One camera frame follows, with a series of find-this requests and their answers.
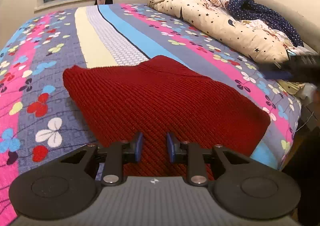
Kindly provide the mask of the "red knitted sweater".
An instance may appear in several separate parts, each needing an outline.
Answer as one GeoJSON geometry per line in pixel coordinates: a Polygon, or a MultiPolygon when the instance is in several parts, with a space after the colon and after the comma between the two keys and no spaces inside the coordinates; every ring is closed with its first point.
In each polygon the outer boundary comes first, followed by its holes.
{"type": "Polygon", "coordinates": [[[63,84],[101,145],[131,140],[141,132],[141,160],[127,176],[182,176],[169,160],[166,136],[203,148],[216,144],[250,156],[265,135],[269,115],[236,89],[157,56],[132,67],[63,72],[63,84]]]}

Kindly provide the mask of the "colourful floral bed blanket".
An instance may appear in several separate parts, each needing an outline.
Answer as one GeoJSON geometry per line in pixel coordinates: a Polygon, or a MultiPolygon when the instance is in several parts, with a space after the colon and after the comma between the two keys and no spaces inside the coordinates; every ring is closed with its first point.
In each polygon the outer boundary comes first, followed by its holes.
{"type": "Polygon", "coordinates": [[[63,86],[63,71],[137,65],[158,55],[237,89],[271,124],[252,158],[282,168],[301,104],[254,63],[180,19],[146,5],[65,9],[23,24],[1,50],[1,225],[16,217],[11,182],[94,140],[63,86]]]}

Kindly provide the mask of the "navy polka-dot garment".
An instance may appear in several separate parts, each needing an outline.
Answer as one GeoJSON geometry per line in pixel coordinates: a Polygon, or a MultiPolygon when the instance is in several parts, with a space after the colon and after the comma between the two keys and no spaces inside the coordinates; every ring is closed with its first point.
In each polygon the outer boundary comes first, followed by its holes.
{"type": "Polygon", "coordinates": [[[296,29],[284,17],[254,0],[229,0],[226,8],[236,20],[262,20],[268,27],[283,32],[294,46],[304,46],[296,29]]]}

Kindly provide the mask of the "cream star-patterned duvet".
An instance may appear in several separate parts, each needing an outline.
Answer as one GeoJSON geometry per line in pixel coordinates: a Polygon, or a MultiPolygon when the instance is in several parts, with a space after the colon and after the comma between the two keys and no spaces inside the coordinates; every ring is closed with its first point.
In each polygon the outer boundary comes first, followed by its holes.
{"type": "Polygon", "coordinates": [[[227,11],[229,0],[147,0],[149,7],[188,22],[257,63],[284,62],[290,56],[317,55],[294,46],[281,31],[262,20],[236,20],[227,11]]]}

